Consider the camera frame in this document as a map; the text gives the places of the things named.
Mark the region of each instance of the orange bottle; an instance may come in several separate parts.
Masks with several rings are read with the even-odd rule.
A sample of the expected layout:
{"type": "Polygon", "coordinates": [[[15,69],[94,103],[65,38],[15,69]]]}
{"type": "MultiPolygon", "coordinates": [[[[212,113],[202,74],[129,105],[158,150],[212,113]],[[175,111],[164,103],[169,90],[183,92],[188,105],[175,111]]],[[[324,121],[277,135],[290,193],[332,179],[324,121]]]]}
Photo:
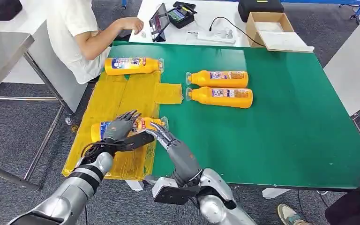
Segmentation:
{"type": "Polygon", "coordinates": [[[253,102],[253,93],[245,88],[210,88],[186,89],[186,100],[194,100],[206,105],[221,105],[237,108],[249,108],[253,102]]]}
{"type": "Polygon", "coordinates": [[[108,58],[104,62],[107,75],[148,74],[164,71],[164,60],[151,58],[108,58]]]}
{"type": "Polygon", "coordinates": [[[186,73],[186,83],[196,84],[200,87],[226,87],[245,88],[248,85],[249,77],[245,71],[206,71],[198,73],[186,73]]]}
{"type": "MultiPolygon", "coordinates": [[[[169,124],[167,118],[164,116],[160,119],[152,119],[150,117],[142,117],[138,118],[130,129],[129,136],[135,135],[137,133],[142,132],[144,129],[156,129],[151,126],[150,122],[157,123],[159,125],[164,126],[166,129],[169,129],[169,124]]],[[[93,142],[98,142],[103,139],[103,135],[108,125],[110,125],[111,121],[95,123],[90,128],[90,135],[93,142]]]]}

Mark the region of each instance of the person's hand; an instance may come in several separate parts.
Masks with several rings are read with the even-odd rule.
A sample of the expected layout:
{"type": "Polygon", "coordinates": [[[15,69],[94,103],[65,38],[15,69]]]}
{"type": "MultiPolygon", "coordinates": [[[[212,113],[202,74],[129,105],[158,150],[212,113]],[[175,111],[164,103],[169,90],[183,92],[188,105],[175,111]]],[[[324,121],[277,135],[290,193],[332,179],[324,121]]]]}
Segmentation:
{"type": "Polygon", "coordinates": [[[138,34],[144,27],[143,21],[137,17],[121,18],[119,21],[124,30],[135,30],[135,34],[138,34]]]}

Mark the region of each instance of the green tabletop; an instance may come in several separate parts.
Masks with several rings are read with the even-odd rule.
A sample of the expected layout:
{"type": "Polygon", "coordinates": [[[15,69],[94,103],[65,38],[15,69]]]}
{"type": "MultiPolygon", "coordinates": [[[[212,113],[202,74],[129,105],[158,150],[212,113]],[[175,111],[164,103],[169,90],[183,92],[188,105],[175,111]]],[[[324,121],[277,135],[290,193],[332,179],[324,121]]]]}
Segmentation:
{"type": "MultiPolygon", "coordinates": [[[[170,131],[230,183],[355,188],[360,183],[360,134],[317,58],[257,48],[118,43],[111,57],[165,60],[162,83],[187,87],[185,73],[246,70],[250,108],[183,101],[161,105],[170,131]]],[[[171,174],[159,145],[153,175],[171,174]]]]}

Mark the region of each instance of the white t-shirt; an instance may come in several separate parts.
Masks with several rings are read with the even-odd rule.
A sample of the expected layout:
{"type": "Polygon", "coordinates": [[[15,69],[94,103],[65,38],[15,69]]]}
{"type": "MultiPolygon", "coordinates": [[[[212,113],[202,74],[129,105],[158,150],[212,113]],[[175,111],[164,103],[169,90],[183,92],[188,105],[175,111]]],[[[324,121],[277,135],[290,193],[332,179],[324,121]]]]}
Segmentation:
{"type": "Polygon", "coordinates": [[[92,31],[93,36],[98,33],[91,0],[52,0],[50,6],[47,31],[56,55],[80,84],[99,76],[111,48],[108,47],[94,60],[87,60],[74,38],[88,31],[92,31]]]}

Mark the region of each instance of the robotic arm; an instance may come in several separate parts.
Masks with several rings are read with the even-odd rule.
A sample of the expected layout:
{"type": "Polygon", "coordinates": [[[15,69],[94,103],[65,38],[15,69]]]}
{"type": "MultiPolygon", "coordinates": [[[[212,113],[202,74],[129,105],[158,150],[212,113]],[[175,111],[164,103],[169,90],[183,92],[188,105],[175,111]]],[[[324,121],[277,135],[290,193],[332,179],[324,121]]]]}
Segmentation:
{"type": "Polygon", "coordinates": [[[131,151],[154,140],[145,132],[126,138],[138,116],[140,114],[133,110],[111,122],[102,141],[91,143],[83,149],[81,156],[87,147],[92,146],[59,188],[37,207],[13,219],[9,225],[74,225],[111,169],[115,153],[131,151]]]}
{"type": "Polygon", "coordinates": [[[190,149],[163,126],[146,130],[166,149],[175,169],[170,178],[161,177],[152,188],[155,202],[184,205],[192,197],[198,200],[202,215],[217,225],[256,225],[253,219],[235,202],[233,192],[220,175],[212,169],[201,169],[190,149]]]}
{"type": "Polygon", "coordinates": [[[103,140],[91,143],[72,173],[45,201],[9,222],[9,225],[74,225],[111,169],[115,153],[132,151],[157,139],[175,165],[170,178],[161,177],[152,189],[155,202],[185,204],[193,197],[203,216],[218,225],[256,225],[234,200],[230,187],[214,170],[202,169],[189,148],[164,127],[128,137],[140,114],[127,112],[111,122],[103,140]]]}

